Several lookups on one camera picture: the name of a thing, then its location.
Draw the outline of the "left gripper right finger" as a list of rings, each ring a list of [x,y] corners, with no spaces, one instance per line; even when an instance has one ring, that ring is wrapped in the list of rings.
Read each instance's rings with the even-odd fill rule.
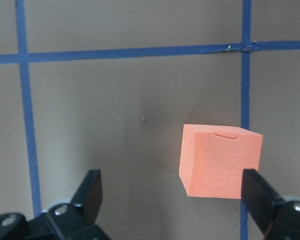
[[[300,240],[299,198],[280,195],[255,169],[244,169],[241,200],[265,240]]]

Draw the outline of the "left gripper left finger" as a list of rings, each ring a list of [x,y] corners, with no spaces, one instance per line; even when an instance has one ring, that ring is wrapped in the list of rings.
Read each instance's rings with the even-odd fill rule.
[[[89,170],[68,203],[32,220],[18,212],[0,214],[0,240],[108,240],[95,224],[102,201],[101,171]]]

